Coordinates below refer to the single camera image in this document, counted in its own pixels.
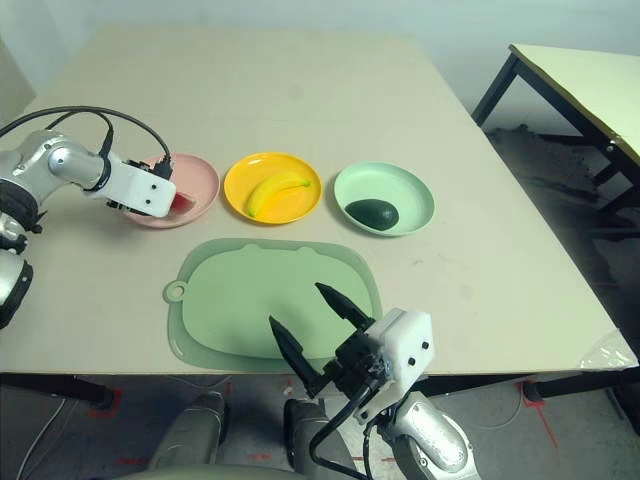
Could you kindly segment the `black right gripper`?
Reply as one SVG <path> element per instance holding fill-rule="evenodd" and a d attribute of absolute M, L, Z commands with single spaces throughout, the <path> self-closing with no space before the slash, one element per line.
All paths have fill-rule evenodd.
<path fill-rule="evenodd" d="M 315 287 L 327 305 L 356 330 L 366 331 L 375 320 L 351 299 L 333 287 L 316 282 Z M 391 379 L 391 366 L 381 342 L 356 332 L 335 351 L 335 357 L 318 373 L 303 356 L 303 348 L 294 336 L 273 316 L 269 324 L 278 349 L 302 382 L 307 395 L 315 398 L 330 383 L 357 405 L 365 405 Z"/>

